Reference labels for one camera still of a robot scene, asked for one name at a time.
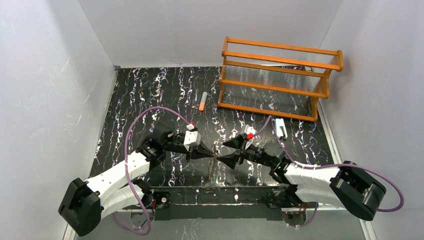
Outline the black key tag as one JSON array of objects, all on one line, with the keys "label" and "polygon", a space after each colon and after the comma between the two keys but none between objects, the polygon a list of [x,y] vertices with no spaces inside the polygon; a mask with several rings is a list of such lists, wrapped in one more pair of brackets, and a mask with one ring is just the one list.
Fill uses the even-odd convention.
[{"label": "black key tag", "polygon": [[235,138],[236,137],[236,135],[237,135],[237,131],[234,129],[234,130],[232,130],[231,131],[231,137],[232,138]]}]

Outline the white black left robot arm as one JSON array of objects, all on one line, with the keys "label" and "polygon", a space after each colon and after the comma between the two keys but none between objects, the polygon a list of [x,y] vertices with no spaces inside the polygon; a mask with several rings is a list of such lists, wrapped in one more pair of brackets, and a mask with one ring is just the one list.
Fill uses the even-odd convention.
[{"label": "white black left robot arm", "polygon": [[170,122],[160,122],[127,160],[97,176],[71,181],[59,205],[59,215],[83,237],[118,210],[140,202],[149,207],[155,201],[152,188],[138,177],[159,166],[168,152],[184,154],[188,160],[214,156],[197,128],[192,123],[187,127],[186,132],[177,133]]}]

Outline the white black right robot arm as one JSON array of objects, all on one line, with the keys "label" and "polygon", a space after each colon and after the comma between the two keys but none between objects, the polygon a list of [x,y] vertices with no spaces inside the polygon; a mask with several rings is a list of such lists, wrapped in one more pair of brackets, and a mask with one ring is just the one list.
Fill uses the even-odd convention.
[{"label": "white black right robot arm", "polygon": [[284,200],[292,204],[322,203],[342,207],[355,217],[372,221],[387,192],[385,186],[353,162],[344,166],[329,167],[295,164],[277,141],[269,141],[260,148],[247,145],[248,139],[241,135],[224,142],[234,149],[217,160],[231,169],[244,160],[270,168],[270,176],[288,187]]}]

